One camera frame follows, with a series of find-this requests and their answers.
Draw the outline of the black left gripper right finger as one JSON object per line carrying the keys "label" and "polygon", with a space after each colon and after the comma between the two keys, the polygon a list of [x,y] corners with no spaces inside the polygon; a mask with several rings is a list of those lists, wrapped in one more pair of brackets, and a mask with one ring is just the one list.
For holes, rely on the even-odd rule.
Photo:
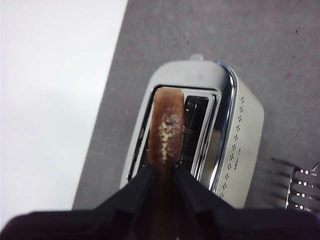
{"label": "black left gripper right finger", "polygon": [[318,240],[320,218],[281,208],[234,208],[202,186],[184,166],[174,168],[179,240]]}

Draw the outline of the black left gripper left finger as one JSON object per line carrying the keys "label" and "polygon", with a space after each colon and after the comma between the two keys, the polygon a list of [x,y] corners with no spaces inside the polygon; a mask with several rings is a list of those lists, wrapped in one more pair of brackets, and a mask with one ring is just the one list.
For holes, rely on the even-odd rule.
{"label": "black left gripper left finger", "polygon": [[6,240],[149,240],[151,186],[155,171],[146,166],[122,189],[93,209],[35,211],[12,218]]}

